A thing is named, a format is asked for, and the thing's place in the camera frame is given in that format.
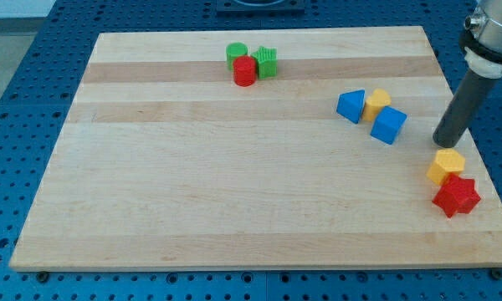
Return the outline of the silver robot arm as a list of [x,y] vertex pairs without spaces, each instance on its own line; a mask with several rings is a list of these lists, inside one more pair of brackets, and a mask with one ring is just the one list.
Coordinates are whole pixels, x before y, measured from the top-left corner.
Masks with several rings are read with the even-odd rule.
[[464,20],[459,45],[469,68],[478,76],[502,77],[502,0],[478,1]]

